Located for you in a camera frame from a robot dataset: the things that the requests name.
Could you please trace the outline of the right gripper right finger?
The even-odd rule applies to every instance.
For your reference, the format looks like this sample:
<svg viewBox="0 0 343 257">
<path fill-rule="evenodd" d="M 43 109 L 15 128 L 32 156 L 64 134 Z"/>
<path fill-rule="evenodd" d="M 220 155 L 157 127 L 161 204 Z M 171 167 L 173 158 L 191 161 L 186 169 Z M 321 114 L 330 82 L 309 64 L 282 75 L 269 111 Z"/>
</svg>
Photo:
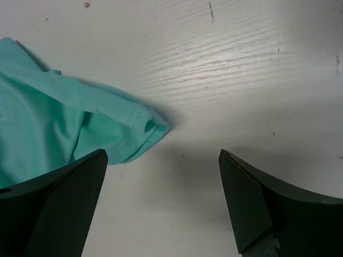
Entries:
<svg viewBox="0 0 343 257">
<path fill-rule="evenodd" d="M 242 256 L 342 256 L 342 199 L 273 177 L 227 150 L 219 156 Z"/>
</svg>

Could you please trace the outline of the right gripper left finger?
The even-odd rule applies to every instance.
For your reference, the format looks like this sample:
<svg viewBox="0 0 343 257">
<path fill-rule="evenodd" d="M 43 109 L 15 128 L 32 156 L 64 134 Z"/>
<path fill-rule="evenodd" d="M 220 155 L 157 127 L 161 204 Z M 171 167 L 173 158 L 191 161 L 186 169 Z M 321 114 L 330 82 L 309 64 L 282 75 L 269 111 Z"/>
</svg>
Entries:
<svg viewBox="0 0 343 257">
<path fill-rule="evenodd" d="M 81 256 L 105 178 L 98 149 L 1 189 L 1 256 Z"/>
</svg>

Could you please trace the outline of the teal t-shirt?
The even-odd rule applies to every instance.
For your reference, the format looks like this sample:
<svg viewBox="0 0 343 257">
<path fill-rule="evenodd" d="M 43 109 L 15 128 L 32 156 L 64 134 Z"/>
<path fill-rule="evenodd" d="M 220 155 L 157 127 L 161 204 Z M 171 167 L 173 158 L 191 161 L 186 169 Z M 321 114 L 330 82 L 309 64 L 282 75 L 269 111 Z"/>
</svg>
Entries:
<svg viewBox="0 0 343 257">
<path fill-rule="evenodd" d="M 149 105 L 104 84 L 45 71 L 15 40 L 1 39 L 1 187 L 104 149 L 110 165 L 153 147 L 169 125 Z"/>
</svg>

